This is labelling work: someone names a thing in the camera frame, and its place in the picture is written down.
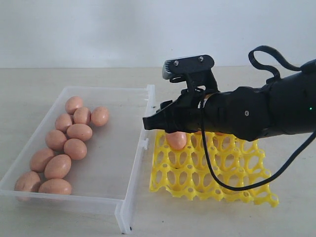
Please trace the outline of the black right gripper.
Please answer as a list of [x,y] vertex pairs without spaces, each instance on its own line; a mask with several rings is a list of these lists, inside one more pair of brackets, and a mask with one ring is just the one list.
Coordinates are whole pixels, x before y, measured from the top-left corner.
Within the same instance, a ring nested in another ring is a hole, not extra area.
[[151,116],[143,117],[145,130],[210,131],[253,141],[272,133],[270,95],[266,87],[240,86],[234,91],[181,91],[175,101],[161,103]]

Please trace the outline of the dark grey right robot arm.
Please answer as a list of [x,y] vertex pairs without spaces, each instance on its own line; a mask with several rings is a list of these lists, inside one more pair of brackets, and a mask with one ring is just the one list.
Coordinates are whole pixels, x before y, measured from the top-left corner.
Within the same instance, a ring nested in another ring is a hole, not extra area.
[[316,128],[316,63],[309,61],[282,79],[269,79],[260,88],[240,86],[221,92],[209,55],[170,59],[162,76],[171,83],[186,82],[178,99],[161,103],[143,118],[146,130],[168,133],[200,130],[259,138],[310,133]]

